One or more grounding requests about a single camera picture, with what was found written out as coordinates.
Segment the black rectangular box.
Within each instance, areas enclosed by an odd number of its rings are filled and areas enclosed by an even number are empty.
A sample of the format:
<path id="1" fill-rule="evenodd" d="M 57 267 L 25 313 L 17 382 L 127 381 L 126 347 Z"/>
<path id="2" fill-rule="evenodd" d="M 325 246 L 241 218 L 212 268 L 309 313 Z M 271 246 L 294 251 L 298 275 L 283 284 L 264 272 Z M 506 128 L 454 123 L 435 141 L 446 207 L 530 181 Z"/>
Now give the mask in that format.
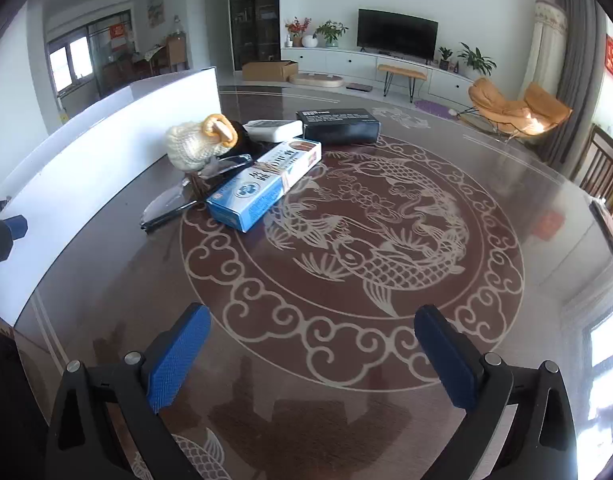
<path id="1" fill-rule="evenodd" d="M 364 108 L 299 110 L 297 120 L 304 139 L 323 145 L 376 143 L 381 133 L 381 122 Z"/>

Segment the clear rimless glasses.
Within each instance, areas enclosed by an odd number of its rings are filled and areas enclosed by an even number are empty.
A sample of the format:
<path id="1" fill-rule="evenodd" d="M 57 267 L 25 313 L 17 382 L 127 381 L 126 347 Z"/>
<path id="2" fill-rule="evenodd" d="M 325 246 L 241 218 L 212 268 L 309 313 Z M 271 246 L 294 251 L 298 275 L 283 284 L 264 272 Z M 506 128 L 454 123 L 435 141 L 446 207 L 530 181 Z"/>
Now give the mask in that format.
<path id="1" fill-rule="evenodd" d="M 252 164 L 249 154 L 212 157 L 202 169 L 188 172 L 180 183 L 157 196 L 144 210 L 140 229 L 147 233 L 160 229 L 186 210 L 203 203 L 223 183 Z"/>

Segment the cardboard box on floor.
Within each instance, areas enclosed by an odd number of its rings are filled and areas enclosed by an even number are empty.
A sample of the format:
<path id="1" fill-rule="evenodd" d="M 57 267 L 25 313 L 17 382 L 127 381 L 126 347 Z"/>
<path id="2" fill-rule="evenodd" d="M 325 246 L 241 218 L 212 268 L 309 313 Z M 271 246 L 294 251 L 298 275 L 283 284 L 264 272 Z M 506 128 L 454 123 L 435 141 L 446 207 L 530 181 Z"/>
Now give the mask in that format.
<path id="1" fill-rule="evenodd" d="M 299 64 L 294 61 L 249 62 L 242 66 L 245 81 L 286 82 L 299 73 Z"/>

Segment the black velvet scrunchie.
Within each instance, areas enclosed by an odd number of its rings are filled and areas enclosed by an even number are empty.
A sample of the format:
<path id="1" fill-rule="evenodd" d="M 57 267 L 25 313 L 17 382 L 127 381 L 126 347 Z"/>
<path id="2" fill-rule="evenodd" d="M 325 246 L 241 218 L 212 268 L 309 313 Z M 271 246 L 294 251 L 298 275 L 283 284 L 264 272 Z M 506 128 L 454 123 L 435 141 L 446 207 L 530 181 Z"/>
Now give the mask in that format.
<path id="1" fill-rule="evenodd" d="M 270 149 L 267 143 L 252 140 L 250 134 L 240 122 L 232 122 L 232 125 L 236 133 L 238 133 L 238 141 L 235 146 L 226 153 L 226 156 L 248 154 L 253 160 L 256 160 Z"/>

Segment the red flower vase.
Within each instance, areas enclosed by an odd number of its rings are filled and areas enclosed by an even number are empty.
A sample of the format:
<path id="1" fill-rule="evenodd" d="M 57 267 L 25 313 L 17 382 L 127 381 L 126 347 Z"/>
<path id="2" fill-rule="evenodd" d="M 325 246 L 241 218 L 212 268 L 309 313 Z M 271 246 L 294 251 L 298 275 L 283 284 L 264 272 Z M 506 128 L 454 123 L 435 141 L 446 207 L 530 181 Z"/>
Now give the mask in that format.
<path id="1" fill-rule="evenodd" d="M 295 16 L 291 21 L 288 21 L 285 24 L 285 28 L 287 29 L 293 47 L 302 46 L 302 38 L 305 32 L 307 32 L 311 23 L 312 18 L 303 18 L 303 20 L 300 20 L 300 18 Z"/>

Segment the white knit pouch orange rim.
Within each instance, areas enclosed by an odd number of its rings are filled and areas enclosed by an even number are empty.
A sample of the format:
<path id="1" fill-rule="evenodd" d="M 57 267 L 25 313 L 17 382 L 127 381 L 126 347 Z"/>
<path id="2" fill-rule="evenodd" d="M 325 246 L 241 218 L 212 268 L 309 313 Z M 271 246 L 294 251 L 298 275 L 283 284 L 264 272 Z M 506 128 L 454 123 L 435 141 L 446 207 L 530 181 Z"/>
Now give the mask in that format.
<path id="1" fill-rule="evenodd" d="M 166 131 L 166 155 L 182 171 L 199 171 L 213 157 L 226 154 L 238 142 L 238 132 L 222 114 L 212 114 L 203 122 L 184 122 Z"/>

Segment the dining table with chairs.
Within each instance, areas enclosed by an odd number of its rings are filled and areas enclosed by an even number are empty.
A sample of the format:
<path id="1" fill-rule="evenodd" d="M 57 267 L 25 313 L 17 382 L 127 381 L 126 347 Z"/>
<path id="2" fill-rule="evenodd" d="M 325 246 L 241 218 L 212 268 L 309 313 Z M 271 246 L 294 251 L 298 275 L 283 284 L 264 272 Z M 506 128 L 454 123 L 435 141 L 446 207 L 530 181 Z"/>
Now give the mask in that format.
<path id="1" fill-rule="evenodd" d="M 188 70 L 187 38 L 184 32 L 166 37 L 144 54 L 124 56 L 118 62 L 120 76 L 126 81 L 146 79 Z"/>

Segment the white tv cabinet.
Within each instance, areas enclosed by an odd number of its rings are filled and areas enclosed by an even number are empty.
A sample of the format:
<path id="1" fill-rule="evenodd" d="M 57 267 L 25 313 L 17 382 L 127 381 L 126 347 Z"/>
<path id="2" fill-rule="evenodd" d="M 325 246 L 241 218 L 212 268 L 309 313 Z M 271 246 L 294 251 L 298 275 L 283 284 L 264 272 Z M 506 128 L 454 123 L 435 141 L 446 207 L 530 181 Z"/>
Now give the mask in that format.
<path id="1" fill-rule="evenodd" d="M 378 72 L 379 64 L 419 70 L 426 73 L 428 79 L 423 84 L 417 82 L 416 99 L 463 107 L 471 105 L 468 89 L 472 81 L 432 65 L 387 55 L 331 48 L 282 48 L 282 58 L 285 61 L 297 62 L 301 72 L 341 76 L 362 84 L 374 84 L 380 91 L 383 90 L 384 73 Z M 407 80 L 395 76 L 391 90 L 407 94 Z"/>

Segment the blue white nail cream box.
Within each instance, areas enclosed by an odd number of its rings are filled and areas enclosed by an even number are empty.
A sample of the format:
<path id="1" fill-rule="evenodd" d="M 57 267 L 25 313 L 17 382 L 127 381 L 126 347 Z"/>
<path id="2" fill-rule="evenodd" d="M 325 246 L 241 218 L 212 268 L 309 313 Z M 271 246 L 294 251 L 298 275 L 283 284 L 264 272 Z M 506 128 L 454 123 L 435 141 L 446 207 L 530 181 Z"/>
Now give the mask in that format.
<path id="1" fill-rule="evenodd" d="M 321 144 L 293 139 L 277 144 L 207 199 L 211 217 L 242 233 L 249 231 L 317 162 Z"/>

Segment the green potted plant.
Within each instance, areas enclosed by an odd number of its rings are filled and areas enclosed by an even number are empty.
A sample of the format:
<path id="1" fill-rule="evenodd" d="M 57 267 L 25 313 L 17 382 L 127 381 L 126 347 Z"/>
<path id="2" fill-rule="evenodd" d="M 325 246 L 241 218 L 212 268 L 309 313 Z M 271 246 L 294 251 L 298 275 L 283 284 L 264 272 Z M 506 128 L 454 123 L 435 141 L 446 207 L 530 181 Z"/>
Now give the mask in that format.
<path id="1" fill-rule="evenodd" d="M 340 38 L 348 31 L 349 27 L 343 23 L 328 20 L 316 28 L 315 34 L 323 37 L 327 48 L 338 48 Z"/>

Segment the wooden dining chair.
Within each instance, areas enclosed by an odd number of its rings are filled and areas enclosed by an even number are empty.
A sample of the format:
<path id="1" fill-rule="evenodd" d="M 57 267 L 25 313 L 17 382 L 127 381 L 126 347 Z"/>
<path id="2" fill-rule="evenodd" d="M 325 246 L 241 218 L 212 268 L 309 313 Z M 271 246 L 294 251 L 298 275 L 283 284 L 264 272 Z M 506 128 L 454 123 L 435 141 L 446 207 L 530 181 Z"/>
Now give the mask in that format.
<path id="1" fill-rule="evenodd" d="M 589 196 L 604 203 L 613 218 L 613 137 L 599 125 L 591 127 L 575 180 Z"/>

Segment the orange lounge chair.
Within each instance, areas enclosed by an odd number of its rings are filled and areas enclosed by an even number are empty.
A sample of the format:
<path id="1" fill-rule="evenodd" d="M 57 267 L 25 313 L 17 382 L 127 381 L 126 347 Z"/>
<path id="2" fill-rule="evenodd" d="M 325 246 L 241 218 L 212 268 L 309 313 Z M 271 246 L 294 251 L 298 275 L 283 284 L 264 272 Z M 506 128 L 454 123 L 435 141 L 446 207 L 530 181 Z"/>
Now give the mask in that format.
<path id="1" fill-rule="evenodd" d="M 573 110 L 560 102 L 535 82 L 531 82 L 519 100 L 508 100 L 495 84 L 486 77 L 477 78 L 468 89 L 471 107 L 453 115 L 469 126 L 467 119 L 483 119 L 495 134 L 504 134 L 509 140 L 535 141 L 564 124 Z"/>

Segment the leafy plant right of tv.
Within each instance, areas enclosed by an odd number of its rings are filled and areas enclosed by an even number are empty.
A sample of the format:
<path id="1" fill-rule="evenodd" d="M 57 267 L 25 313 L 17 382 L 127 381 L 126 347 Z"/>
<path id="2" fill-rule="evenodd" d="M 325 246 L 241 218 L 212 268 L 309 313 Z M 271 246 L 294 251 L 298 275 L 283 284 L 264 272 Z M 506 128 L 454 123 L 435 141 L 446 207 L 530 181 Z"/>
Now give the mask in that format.
<path id="1" fill-rule="evenodd" d="M 479 77 L 489 77 L 497 67 L 497 63 L 487 55 L 484 55 L 479 48 L 471 49 L 464 42 L 458 53 L 460 73 L 470 79 Z"/>

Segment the black flat television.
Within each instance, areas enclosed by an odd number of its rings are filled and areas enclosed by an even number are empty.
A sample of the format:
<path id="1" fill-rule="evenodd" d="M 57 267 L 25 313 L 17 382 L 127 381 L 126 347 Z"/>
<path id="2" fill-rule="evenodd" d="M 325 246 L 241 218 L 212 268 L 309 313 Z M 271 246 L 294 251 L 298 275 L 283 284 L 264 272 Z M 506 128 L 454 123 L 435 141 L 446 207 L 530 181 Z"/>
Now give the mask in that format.
<path id="1" fill-rule="evenodd" d="M 359 9 L 357 46 L 431 61 L 439 23 L 406 14 Z"/>

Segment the dark glass display cabinet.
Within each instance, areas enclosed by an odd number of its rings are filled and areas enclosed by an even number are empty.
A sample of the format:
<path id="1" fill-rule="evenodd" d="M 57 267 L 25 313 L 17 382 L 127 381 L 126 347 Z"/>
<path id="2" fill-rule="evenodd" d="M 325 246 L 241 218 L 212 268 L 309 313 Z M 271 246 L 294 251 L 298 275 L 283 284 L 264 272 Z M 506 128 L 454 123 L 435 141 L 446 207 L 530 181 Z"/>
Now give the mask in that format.
<path id="1" fill-rule="evenodd" d="M 279 0 L 229 0 L 235 70 L 280 58 Z"/>

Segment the small wooden bench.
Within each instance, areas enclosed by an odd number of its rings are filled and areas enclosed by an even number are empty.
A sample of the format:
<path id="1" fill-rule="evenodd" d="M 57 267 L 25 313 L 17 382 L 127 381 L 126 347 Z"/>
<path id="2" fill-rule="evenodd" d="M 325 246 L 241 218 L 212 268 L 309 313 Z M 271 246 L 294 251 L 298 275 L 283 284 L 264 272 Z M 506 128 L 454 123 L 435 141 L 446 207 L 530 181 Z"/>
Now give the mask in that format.
<path id="1" fill-rule="evenodd" d="M 413 103 L 413 99 L 415 99 L 417 82 L 420 81 L 421 84 L 423 84 L 428 79 L 426 73 L 419 72 L 419 70 L 411 70 L 410 68 L 406 67 L 399 67 L 389 64 L 379 64 L 377 66 L 377 70 L 380 73 L 384 73 L 384 82 L 382 90 L 383 96 L 389 95 L 394 77 L 401 76 L 407 80 L 408 97 L 410 103 Z"/>

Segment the white lotion bottle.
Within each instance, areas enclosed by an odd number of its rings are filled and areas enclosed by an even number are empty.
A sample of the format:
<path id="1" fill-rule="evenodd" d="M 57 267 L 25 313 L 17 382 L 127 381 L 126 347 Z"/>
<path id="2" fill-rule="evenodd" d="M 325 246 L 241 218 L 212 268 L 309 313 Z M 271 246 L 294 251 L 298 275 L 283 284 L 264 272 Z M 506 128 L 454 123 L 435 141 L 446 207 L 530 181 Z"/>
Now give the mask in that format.
<path id="1" fill-rule="evenodd" d="M 303 133 L 300 120 L 256 119 L 242 125 L 249 138 L 256 142 L 282 143 Z"/>

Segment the grey curtain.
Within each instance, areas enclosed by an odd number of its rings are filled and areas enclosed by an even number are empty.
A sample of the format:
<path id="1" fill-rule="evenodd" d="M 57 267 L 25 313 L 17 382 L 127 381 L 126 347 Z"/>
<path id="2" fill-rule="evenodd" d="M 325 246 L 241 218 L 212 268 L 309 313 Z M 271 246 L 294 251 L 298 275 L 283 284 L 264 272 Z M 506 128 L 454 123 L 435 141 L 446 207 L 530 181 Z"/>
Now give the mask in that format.
<path id="1" fill-rule="evenodd" d="M 568 120 L 551 130 L 538 156 L 566 178 L 583 156 L 605 69 L 607 16 L 597 0 L 556 0 L 569 20 L 557 99 L 570 107 Z"/>

